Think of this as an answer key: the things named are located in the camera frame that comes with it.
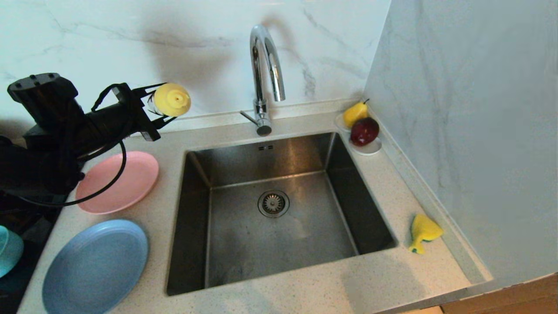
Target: drain strainer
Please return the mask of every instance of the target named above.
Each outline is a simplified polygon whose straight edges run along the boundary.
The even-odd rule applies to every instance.
[[[287,212],[289,206],[288,197],[279,190],[270,190],[259,197],[259,211],[267,217],[277,218]]]

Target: chrome faucet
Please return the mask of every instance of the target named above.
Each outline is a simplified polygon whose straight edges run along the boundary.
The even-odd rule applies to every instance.
[[[252,118],[244,111],[240,113],[256,125],[256,132],[259,136],[267,136],[271,133],[271,119],[267,113],[267,100],[263,96],[262,74],[260,55],[266,58],[267,69],[270,71],[271,84],[273,86],[273,96],[275,101],[285,100],[285,88],[283,87],[283,75],[277,49],[267,28],[263,25],[255,25],[250,33],[250,56],[252,58],[252,72],[254,74],[254,88],[256,97],[254,98],[254,117]]]

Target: sink basin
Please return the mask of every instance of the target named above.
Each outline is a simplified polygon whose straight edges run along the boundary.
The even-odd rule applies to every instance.
[[[394,246],[337,133],[191,151],[167,294]]]

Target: apple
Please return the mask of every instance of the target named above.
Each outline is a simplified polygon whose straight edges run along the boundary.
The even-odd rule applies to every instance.
[[[350,140],[356,146],[364,146],[372,142],[380,133],[380,125],[376,120],[367,117],[358,120],[350,130]]]

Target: countertop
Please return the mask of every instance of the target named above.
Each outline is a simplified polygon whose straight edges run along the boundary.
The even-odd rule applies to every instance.
[[[410,253],[410,224],[424,213],[384,151],[372,156],[351,153],[388,227],[393,249],[355,256],[263,278],[169,297],[166,283],[184,158],[189,150],[223,147],[293,136],[338,131],[336,113],[273,121],[273,133],[258,137],[251,123],[162,134],[156,142],[132,137],[128,151],[146,151],[158,160],[158,181],[145,199],[124,211],[90,215],[66,207],[56,223],[28,286],[19,313],[43,313],[42,284],[49,265],[79,232],[105,220],[123,218],[139,224],[150,243],[139,282],[111,313],[373,313],[471,286],[446,243],[426,244],[427,253]],[[116,147],[89,162],[85,170]]]

